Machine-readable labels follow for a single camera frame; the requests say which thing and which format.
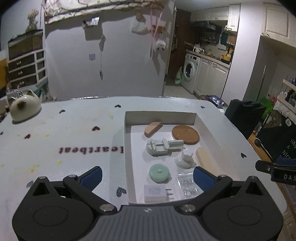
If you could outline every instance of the kitchen floor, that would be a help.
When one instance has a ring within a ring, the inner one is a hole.
[[[195,95],[188,92],[182,85],[166,85],[163,96],[197,99]]]

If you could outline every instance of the range hood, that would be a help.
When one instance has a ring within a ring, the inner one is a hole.
[[[222,27],[209,21],[191,22],[192,26],[203,27],[205,32],[221,33]]]

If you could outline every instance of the gray ribbed plate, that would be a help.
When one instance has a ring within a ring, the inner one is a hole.
[[[87,241],[215,241],[195,216],[173,206],[123,206],[115,215],[102,216],[84,238]]]

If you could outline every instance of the ceiling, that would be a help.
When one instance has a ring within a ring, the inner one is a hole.
[[[176,0],[175,5],[177,8],[193,12],[195,10],[225,7],[231,4],[239,4],[243,2],[267,2],[279,4],[277,0]]]

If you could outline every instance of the washing machine door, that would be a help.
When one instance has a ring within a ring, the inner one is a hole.
[[[195,73],[194,64],[192,62],[188,62],[184,68],[184,76],[187,80],[191,80]]]

